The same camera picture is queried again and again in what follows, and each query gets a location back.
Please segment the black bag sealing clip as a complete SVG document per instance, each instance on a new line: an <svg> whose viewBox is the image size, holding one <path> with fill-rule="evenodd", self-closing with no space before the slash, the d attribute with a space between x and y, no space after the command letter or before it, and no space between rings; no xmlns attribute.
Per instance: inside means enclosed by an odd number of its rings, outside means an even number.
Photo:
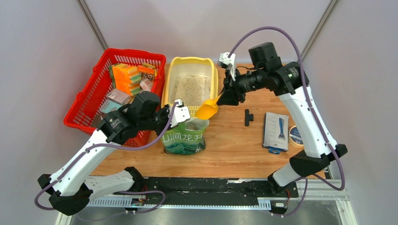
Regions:
<svg viewBox="0 0 398 225"><path fill-rule="evenodd" d="M245 109L245 126L250 126L250 122L254 121L254 115L250 113L249 109Z"/></svg>

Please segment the yellow litter scoop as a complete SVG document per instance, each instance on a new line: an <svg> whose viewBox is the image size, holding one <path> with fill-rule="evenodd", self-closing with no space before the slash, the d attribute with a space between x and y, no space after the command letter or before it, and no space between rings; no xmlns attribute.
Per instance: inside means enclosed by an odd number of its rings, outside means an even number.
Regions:
<svg viewBox="0 0 398 225"><path fill-rule="evenodd" d="M195 117L201 120L208 120L213 117L218 112L218 100L220 99L221 94L218 95L215 99L208 99L204 101L204 103L198 108L195 112Z"/></svg>

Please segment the green cat litter bag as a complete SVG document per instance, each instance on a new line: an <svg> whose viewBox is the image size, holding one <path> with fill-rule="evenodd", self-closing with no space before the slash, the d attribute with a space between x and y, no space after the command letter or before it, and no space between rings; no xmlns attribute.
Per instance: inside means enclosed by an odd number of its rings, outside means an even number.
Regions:
<svg viewBox="0 0 398 225"><path fill-rule="evenodd" d="M166 131L163 150L171 155L194 155L206 149L204 132L209 120L190 119Z"/></svg>

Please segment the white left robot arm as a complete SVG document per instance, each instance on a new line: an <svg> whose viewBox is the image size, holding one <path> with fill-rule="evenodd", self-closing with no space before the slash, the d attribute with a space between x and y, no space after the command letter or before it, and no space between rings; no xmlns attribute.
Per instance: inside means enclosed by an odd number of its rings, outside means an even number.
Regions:
<svg viewBox="0 0 398 225"><path fill-rule="evenodd" d="M163 108L160 103L160 97L155 93L137 94L131 103L108 112L86 144L65 166L53 174L42 174L38 183L41 192L49 194L49 210L71 216L90 201L105 195L126 191L133 195L143 194L144 179L134 167L97 179L89 176L115 150L131 150L125 143L139 132L154 131L161 139L167 130L190 119L182 100Z"/></svg>

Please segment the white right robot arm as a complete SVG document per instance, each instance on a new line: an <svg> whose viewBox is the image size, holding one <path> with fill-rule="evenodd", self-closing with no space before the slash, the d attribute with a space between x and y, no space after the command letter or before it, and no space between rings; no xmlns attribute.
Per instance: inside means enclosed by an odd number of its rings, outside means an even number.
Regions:
<svg viewBox="0 0 398 225"><path fill-rule="evenodd" d="M321 117L314 116L318 111L310 96L308 78L300 71L298 62L283 65L271 42L250 48L249 54L255 70L245 75L236 69L235 54L220 54L218 65L225 69L226 77L217 105L239 105L245 101L247 92L268 89L288 109L301 134L304 149L268 176L269 193L280 196L288 185L323 170L348 150L344 144L336 142Z"/></svg>

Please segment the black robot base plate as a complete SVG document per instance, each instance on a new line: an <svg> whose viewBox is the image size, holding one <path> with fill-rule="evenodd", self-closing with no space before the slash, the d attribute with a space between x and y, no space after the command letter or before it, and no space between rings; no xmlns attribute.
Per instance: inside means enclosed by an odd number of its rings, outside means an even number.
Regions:
<svg viewBox="0 0 398 225"><path fill-rule="evenodd" d="M163 201L164 205L177 206L255 206L258 198L299 195L295 184L273 194L267 180L187 177L149 177L133 184L130 191L150 191L145 205Z"/></svg>

